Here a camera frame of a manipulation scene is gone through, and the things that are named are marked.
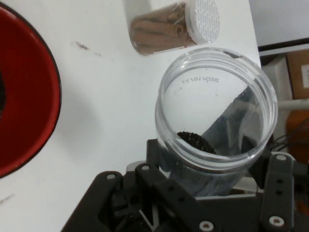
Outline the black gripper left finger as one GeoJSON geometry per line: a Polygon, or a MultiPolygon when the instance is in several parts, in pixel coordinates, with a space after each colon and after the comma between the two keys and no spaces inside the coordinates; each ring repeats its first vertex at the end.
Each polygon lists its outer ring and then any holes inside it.
{"type": "Polygon", "coordinates": [[[63,227],[65,232],[217,231],[217,222],[185,189],[158,168],[163,153],[147,142],[146,161],[125,175],[102,172],[63,227]]]}

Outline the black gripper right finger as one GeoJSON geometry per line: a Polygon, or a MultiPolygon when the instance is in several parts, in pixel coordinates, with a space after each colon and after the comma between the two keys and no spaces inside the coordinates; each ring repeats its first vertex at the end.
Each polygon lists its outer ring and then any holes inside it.
{"type": "Polygon", "coordinates": [[[295,231],[295,200],[309,197],[309,166],[283,153],[264,149],[250,168],[263,190],[259,216],[245,217],[245,232],[295,231]]]}

